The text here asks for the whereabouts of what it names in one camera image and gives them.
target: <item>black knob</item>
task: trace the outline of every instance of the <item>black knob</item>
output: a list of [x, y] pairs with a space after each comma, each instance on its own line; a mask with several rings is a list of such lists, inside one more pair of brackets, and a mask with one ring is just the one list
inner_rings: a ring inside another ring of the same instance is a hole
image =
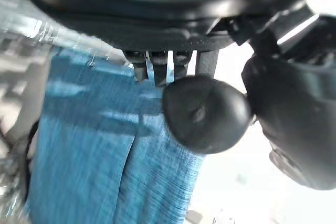
[[207, 76], [186, 77], [163, 92], [166, 123], [185, 147], [204, 154], [233, 147], [252, 121], [246, 97]]

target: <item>blue fabric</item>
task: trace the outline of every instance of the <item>blue fabric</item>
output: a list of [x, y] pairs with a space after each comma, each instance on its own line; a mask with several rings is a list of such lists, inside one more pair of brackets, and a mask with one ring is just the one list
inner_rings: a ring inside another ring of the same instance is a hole
[[173, 139], [161, 92], [133, 71], [59, 49], [40, 119], [33, 224], [183, 223], [202, 163]]

